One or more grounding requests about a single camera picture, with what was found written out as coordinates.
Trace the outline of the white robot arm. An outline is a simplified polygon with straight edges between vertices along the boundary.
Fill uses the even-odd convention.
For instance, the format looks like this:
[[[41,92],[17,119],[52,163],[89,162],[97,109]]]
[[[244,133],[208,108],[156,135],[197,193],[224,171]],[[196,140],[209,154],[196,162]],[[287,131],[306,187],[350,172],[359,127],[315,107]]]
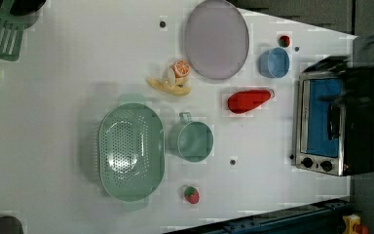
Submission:
[[[352,65],[340,72],[345,91],[331,98],[337,106],[374,107],[374,34],[353,41]]]

